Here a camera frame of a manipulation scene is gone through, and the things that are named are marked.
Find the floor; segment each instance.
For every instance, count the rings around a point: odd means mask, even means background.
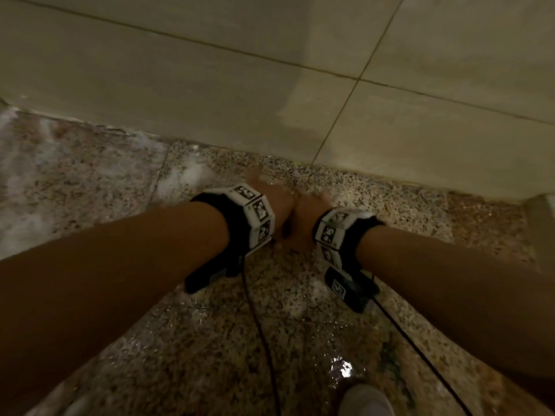
[[[516,205],[295,164],[141,133],[0,115],[0,258],[95,224],[189,199],[253,165],[301,189],[329,188],[337,204],[388,224],[534,265]],[[391,323],[352,313],[323,284],[312,254],[269,245],[246,262],[251,295],[276,367],[284,415],[333,414],[354,380],[379,387],[397,415],[462,414]],[[474,415],[540,409],[433,328],[380,283],[382,304]],[[29,414],[272,414],[269,370],[241,281],[168,294]]]

